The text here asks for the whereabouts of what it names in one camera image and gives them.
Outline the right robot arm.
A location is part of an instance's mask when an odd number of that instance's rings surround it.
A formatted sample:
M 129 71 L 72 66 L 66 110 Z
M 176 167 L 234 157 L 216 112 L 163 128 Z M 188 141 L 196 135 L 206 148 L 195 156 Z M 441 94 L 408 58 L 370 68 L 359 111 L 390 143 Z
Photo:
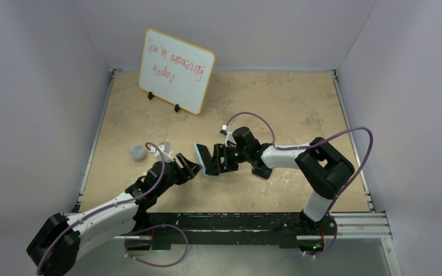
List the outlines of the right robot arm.
M 246 126 L 221 133 L 225 142 L 214 144 L 212 151 L 206 145 L 195 145 L 204 174 L 237 171 L 244 162 L 252 166 L 254 175 L 264 179 L 270 178 L 275 168 L 299 169 L 313 189 L 300 213 L 301 229 L 308 234 L 322 228 L 322 218 L 355 173 L 353 164 L 321 137 L 306 144 L 277 147 L 260 143 Z

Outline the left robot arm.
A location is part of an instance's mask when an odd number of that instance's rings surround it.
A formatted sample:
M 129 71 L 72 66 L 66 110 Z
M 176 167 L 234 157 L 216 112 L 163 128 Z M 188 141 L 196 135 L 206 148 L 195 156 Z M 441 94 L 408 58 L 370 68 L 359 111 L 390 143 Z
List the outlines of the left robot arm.
M 114 199 L 91 210 L 47 218 L 26 248 L 37 275 L 65 275 L 90 250 L 115 236 L 148 230 L 147 209 L 167 189 L 195 178 L 202 165 L 177 154 L 170 162 L 157 161 Z

